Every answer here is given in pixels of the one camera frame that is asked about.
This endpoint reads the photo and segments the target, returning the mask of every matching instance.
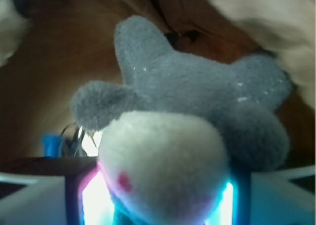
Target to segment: plush toy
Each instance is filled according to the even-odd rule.
[[[227,65],[173,50],[143,17],[118,24],[124,85],[74,95],[76,122],[103,130],[99,164],[136,224],[202,224],[219,201],[227,157],[252,170],[282,165],[289,138],[273,112],[293,85],[267,52]]]

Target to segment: blue light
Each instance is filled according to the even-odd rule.
[[[233,224],[234,186],[228,182],[223,192],[223,198],[214,210],[205,225],[232,225]]]
[[[221,202],[205,222],[205,225],[232,225],[233,200],[234,186],[228,182]],[[100,172],[83,189],[82,205],[85,225],[112,225],[115,206]]]

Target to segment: white plush head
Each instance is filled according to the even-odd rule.
[[[98,160],[109,189],[149,224],[203,224],[228,174],[218,131],[179,113],[123,113],[104,129]]]

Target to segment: blue object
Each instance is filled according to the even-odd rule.
[[[45,157],[60,157],[61,156],[61,142],[62,136],[60,135],[44,135],[41,140],[44,146]]]

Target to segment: white cloth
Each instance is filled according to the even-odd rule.
[[[209,0],[261,47],[274,52],[315,109],[315,0]]]
[[[0,67],[17,50],[28,25],[29,20],[16,11],[12,0],[0,0]]]

